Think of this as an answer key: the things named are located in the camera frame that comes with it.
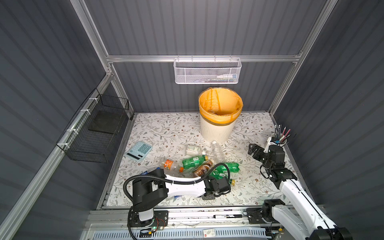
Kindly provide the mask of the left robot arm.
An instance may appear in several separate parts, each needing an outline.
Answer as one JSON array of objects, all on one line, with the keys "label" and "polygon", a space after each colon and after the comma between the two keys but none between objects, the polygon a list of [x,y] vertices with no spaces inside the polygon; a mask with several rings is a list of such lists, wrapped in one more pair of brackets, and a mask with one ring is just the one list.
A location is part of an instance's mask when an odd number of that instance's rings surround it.
[{"label": "left robot arm", "polygon": [[156,169],[145,175],[135,175],[123,184],[125,196],[132,202],[128,220],[150,223],[155,219],[154,208],[168,197],[188,196],[216,199],[231,192],[231,172],[224,163],[214,165],[205,175],[178,178]]}]

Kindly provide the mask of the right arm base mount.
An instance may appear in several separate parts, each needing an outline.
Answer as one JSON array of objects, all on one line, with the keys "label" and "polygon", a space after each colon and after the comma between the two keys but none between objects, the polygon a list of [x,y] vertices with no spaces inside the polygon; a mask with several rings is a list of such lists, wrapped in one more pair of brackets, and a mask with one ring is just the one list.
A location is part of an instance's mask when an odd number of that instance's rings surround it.
[{"label": "right arm base mount", "polygon": [[247,208],[246,216],[250,224],[270,224],[275,221],[269,208]]}]

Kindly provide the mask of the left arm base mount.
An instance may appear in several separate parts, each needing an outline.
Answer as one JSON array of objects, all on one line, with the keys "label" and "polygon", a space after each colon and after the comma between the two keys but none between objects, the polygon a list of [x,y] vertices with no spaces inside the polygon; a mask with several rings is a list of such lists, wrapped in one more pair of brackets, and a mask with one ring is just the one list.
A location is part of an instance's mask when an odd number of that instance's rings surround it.
[{"label": "left arm base mount", "polygon": [[168,225],[169,211],[148,210],[138,213],[132,211],[128,215],[128,226],[140,227],[166,227]]}]

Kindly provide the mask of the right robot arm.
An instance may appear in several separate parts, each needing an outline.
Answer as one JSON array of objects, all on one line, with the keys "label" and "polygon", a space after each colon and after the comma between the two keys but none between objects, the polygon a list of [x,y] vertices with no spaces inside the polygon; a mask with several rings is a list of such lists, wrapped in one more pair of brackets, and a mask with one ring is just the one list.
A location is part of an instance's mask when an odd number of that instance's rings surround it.
[{"label": "right robot arm", "polygon": [[291,202],[296,217],[280,199],[265,200],[261,217],[267,223],[280,223],[296,240],[352,240],[346,228],[338,227],[310,198],[295,174],[285,167],[284,149],[270,145],[267,150],[249,144],[248,154],[266,170],[269,179]]}]

